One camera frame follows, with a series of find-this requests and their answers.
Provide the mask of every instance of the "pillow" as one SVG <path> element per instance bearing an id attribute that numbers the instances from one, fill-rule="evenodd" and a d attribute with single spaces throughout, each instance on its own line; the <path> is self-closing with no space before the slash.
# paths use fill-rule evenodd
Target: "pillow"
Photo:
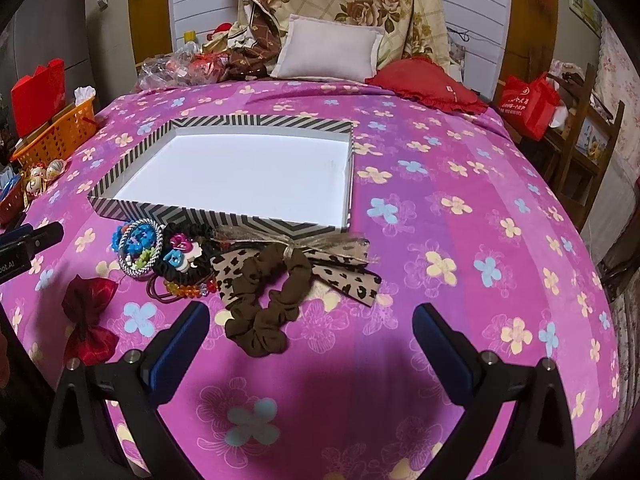
<path id="1" fill-rule="evenodd" d="M 365 82 L 443 112 L 481 114 L 487 109 L 475 92 L 455 82 L 441 66 L 426 57 L 394 61 Z"/>
<path id="2" fill-rule="evenodd" d="M 382 27 L 346 25 L 289 17 L 287 41 L 271 77 L 280 79 L 348 80 L 364 83 L 376 75 Z"/>

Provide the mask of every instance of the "red paper bag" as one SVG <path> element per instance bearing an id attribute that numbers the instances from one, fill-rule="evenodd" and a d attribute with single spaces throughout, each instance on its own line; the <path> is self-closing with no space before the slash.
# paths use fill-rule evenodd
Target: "red paper bag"
<path id="1" fill-rule="evenodd" d="M 26 75 L 11 90 L 15 129 L 19 137 L 41 127 L 65 106 L 65 63 L 53 59 L 38 66 L 33 76 Z"/>
<path id="2" fill-rule="evenodd" d="M 531 83 L 510 75 L 498 110 L 518 133 L 540 140 L 560 104 L 560 96 L 546 82 L 546 72 Z"/>

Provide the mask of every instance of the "plastic basket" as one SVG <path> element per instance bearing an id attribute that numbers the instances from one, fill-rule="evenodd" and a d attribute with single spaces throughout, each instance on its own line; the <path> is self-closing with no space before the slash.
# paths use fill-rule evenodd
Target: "plastic basket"
<path id="1" fill-rule="evenodd" d="M 98 130 L 93 101 L 91 98 L 62 115 L 27 146 L 16 151 L 11 160 L 18 160 L 24 168 L 29 168 L 39 162 L 48 166 L 57 158 L 69 158 Z"/>
<path id="2" fill-rule="evenodd" d="M 7 225 L 24 209 L 22 180 L 20 179 L 16 182 L 11 191 L 0 202 L 0 225 Z"/>

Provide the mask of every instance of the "bed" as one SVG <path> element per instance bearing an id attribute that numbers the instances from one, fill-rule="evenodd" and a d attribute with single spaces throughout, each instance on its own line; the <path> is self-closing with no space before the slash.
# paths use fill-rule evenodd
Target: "bed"
<path id="1" fill-rule="evenodd" d="M 225 338 L 223 304 L 206 298 L 207 338 L 160 409 L 204 478 L 417 478 L 462 412 L 412 337 L 412 311 L 425 301 L 478 349 L 518 364 L 555 359 L 576 446 L 614 414 L 617 345 L 602 287 L 568 216 L 498 115 L 444 114 L 339 82 L 144 92 L 98 115 L 97 135 L 28 211 L 33 226 L 62 222 L 62 243 L 0 288 L 18 338 L 50 384 L 72 329 L 61 300 L 76 274 L 118 282 L 100 322 L 120 337 L 114 359 L 144 347 L 186 306 L 155 303 L 144 283 L 124 276 L 110 247 L 118 222 L 93 211 L 92 184 L 170 118 L 246 113 L 352 121 L 351 229 L 370 240 L 370 268 L 383 281 L 372 308 L 314 286 L 287 325 L 289 349 L 263 359 Z M 175 170 L 188 182 L 187 162 Z M 232 407 L 242 420 L 229 420 Z M 117 406 L 110 410 L 127 456 L 143 466 Z M 472 477 L 488 468 L 508 417 L 503 410 Z"/>

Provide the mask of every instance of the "tissue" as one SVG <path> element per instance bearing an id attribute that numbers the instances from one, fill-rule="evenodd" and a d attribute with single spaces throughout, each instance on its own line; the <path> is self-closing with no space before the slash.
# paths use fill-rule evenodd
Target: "tissue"
<path id="1" fill-rule="evenodd" d="M 95 89 L 91 86 L 81 86 L 74 91 L 76 95 L 76 106 L 81 105 L 92 97 L 95 97 Z"/>

